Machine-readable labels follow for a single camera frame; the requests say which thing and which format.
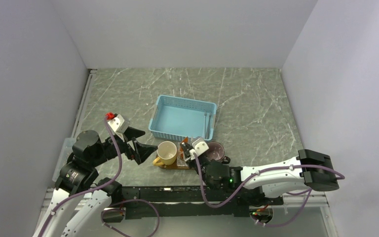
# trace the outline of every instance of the yellow cup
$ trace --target yellow cup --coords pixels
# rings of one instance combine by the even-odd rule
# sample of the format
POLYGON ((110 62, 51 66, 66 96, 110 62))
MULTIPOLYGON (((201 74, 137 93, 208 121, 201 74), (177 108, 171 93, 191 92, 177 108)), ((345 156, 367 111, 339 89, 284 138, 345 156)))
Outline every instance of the yellow cup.
POLYGON ((170 165, 173 164, 177 157, 177 147, 173 142, 162 142, 157 146, 157 157, 153 165, 170 165))

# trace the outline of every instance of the red connector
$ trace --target red connector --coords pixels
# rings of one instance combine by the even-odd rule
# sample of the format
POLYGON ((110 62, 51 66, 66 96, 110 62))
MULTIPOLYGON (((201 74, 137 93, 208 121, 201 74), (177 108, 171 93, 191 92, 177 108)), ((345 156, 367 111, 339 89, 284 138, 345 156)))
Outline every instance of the red connector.
POLYGON ((107 116, 107 120, 112 120, 113 118, 115 118, 115 115, 111 112, 107 113, 105 116, 107 116))

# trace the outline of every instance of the floor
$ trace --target floor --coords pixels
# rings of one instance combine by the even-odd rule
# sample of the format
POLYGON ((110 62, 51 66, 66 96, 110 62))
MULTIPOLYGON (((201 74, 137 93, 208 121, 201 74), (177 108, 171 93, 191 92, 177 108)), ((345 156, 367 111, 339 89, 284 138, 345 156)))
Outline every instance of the floor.
MULTIPOLYGON (((82 130, 95 130, 101 139, 107 112, 129 117, 144 130, 138 140, 164 141, 148 130, 159 95, 214 102, 218 106, 213 140, 220 142, 231 166, 279 162, 302 149, 297 127, 278 69, 256 68, 122 68, 99 69, 85 112, 82 130)), ((163 170, 152 165, 154 154, 138 166, 123 159, 118 181, 126 186, 198 185, 192 170, 163 170)), ((98 168, 100 177, 117 172, 117 159, 98 168)))

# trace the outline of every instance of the cable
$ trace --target cable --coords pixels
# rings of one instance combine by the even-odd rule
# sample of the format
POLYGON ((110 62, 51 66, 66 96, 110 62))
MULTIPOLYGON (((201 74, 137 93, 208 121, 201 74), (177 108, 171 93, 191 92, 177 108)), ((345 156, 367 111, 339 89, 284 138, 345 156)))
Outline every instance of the cable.
POLYGON ((260 222, 260 221, 258 221, 258 220, 255 220, 253 217, 252 217, 252 215, 251 215, 251 218, 255 221, 255 225, 256 224, 261 224, 262 226, 266 226, 266 227, 283 227, 283 226, 286 226, 286 225, 288 225, 288 224, 290 224, 291 222, 293 222, 295 219, 297 219, 297 217, 300 215, 300 213, 303 211, 303 209, 304 209, 304 207, 306 206, 306 203, 307 203, 307 200, 308 200, 308 198, 310 197, 310 193, 311 193, 311 189, 308 189, 307 190, 307 196, 306 196, 306 199, 304 200, 304 202, 303 202, 303 204, 302 204, 302 206, 300 207, 300 209, 297 211, 297 213, 289 220, 289 221, 287 221, 287 222, 285 222, 285 223, 282 223, 282 224, 270 224, 270 225, 268 225, 268 224, 264 224, 264 223, 262 223, 262 222, 260 222))
POLYGON ((47 219, 46 221, 44 222, 43 224, 43 227, 41 228, 39 234, 38 234, 38 237, 42 237, 45 230, 47 229, 47 226, 48 224, 50 223, 51 221, 51 218, 53 217, 53 215, 56 214, 56 211, 63 205, 65 204, 67 201, 73 199, 73 198, 76 198, 80 195, 84 195, 84 194, 87 194, 87 193, 91 193, 93 191, 97 191, 97 190, 100 190, 102 188, 104 188, 105 186, 111 184, 112 182, 114 182, 116 180, 116 178, 119 177, 120 175, 120 172, 121 172, 121 168, 122 168, 122 159, 121 159, 121 151, 120 151, 120 148, 118 147, 118 144, 115 140, 115 137, 113 135, 113 132, 111 131, 110 129, 110 126, 108 125, 108 122, 107 122, 107 119, 108 119, 108 116, 105 116, 104 117, 104 125, 105 125, 105 128, 107 129, 108 131, 108 134, 110 135, 111 137, 111 140, 113 141, 113 144, 114 144, 114 147, 115 147, 115 150, 117 151, 117 155, 118 155, 118 171, 117 171, 117 174, 115 174, 115 176, 108 182, 104 183, 103 185, 100 185, 100 186, 97 186, 95 188, 92 188, 92 189, 88 189, 88 190, 85 190, 83 192, 80 192, 80 193, 77 193, 77 194, 74 194, 66 199, 64 199, 63 201, 61 201, 59 204, 57 204, 50 212, 50 214, 47 216, 47 219))
POLYGON ((305 190, 305 191, 303 191, 303 192, 299 192, 299 193, 296 193, 296 194, 294 194, 294 193, 290 193, 290 192, 287 192, 287 194, 290 194, 290 195, 292 195, 292 196, 298 196, 298 195, 305 194, 305 193, 307 193, 307 192, 308 192, 308 190, 305 190))
MULTIPOLYGON (((156 210, 155 206, 153 206, 153 204, 151 204, 150 202, 146 201, 146 200, 143 200, 143 199, 130 199, 130 200, 126 200, 126 201, 121 201, 121 202, 117 202, 117 203, 114 203, 112 204, 111 206, 115 206, 115 205, 118 205, 118 204, 124 204, 124 203, 127 203, 127 202, 132 202, 132 201, 141 201, 141 202, 144 202, 146 204, 148 204, 156 213, 156 216, 157 216, 157 222, 156 222, 156 227, 154 229, 154 231, 148 235, 148 237, 152 237, 154 235, 154 233, 156 233, 157 229, 159 228, 159 224, 160 224, 160 215, 159 215, 159 212, 156 210)), ((113 229, 115 230, 117 233, 119 234, 122 234, 123 236, 125 237, 131 237, 123 232, 121 232, 120 230, 118 230, 117 228, 113 227, 113 226, 110 226, 109 224, 105 223, 104 222, 104 214, 108 211, 112 211, 112 209, 108 209, 108 210, 105 210, 101 213, 101 221, 102 221, 102 224, 104 224, 104 226, 110 228, 110 229, 113 229)))
POLYGON ((265 205, 265 207, 263 207, 263 208, 260 208, 260 209, 258 209, 258 210, 256 210, 257 212, 262 212, 262 211, 265 211, 266 210, 266 208, 269 206, 269 204, 267 204, 267 205, 265 205))
POLYGON ((107 209, 105 210, 106 212, 109 212, 109 211, 119 211, 122 215, 124 215, 125 213, 125 210, 121 209, 121 208, 111 208, 111 209, 107 209))
POLYGON ((315 165, 315 164, 300 164, 300 165, 291 165, 291 166, 276 166, 276 167, 270 167, 270 168, 265 168, 263 170, 259 170, 257 171, 257 173, 253 173, 251 175, 249 175, 240 185, 239 187, 237 187, 237 189, 226 199, 224 200, 222 203, 219 203, 219 204, 211 204, 208 202, 207 200, 207 197, 205 195, 205 191, 204 191, 204 186, 203 186, 203 180, 202 180, 202 175, 201 175, 201 165, 200 165, 200 161, 198 160, 198 156, 196 153, 194 153, 194 156, 195 156, 195 162, 197 163, 197 170, 198 170, 198 176, 200 178, 200 189, 201 189, 201 196, 205 202, 205 204, 211 208, 219 208, 219 207, 222 207, 224 205, 226 205, 226 203, 228 203, 230 200, 232 200, 234 198, 234 196, 236 196, 236 194, 239 192, 240 189, 242 189, 242 187, 249 181, 251 180, 253 177, 257 176, 257 175, 260 175, 261 173, 264 173, 264 172, 268 172, 268 171, 271 171, 271 170, 280 170, 280 169, 290 169, 290 168, 293 168, 293 169, 296 169, 296 168, 318 168, 318 169, 323 169, 323 170, 326 170, 326 171, 329 171, 331 173, 334 173, 336 175, 338 175, 339 177, 337 177, 336 179, 337 180, 341 180, 341 179, 345 179, 345 176, 333 169, 330 169, 330 168, 327 168, 327 167, 324 167, 324 166, 321 166, 321 165, 315 165))

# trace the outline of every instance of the white wall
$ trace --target white wall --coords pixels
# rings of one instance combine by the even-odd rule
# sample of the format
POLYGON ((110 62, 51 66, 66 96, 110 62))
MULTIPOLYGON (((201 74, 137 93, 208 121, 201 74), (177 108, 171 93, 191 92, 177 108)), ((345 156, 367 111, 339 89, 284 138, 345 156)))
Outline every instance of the white wall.
POLYGON ((0 237, 32 236, 87 69, 49 0, 0 0, 0 237))
POLYGON ((346 175, 340 236, 379 236, 379 0, 319 0, 282 73, 304 147, 346 175))
POLYGON ((317 0, 53 2, 88 68, 281 68, 317 0))

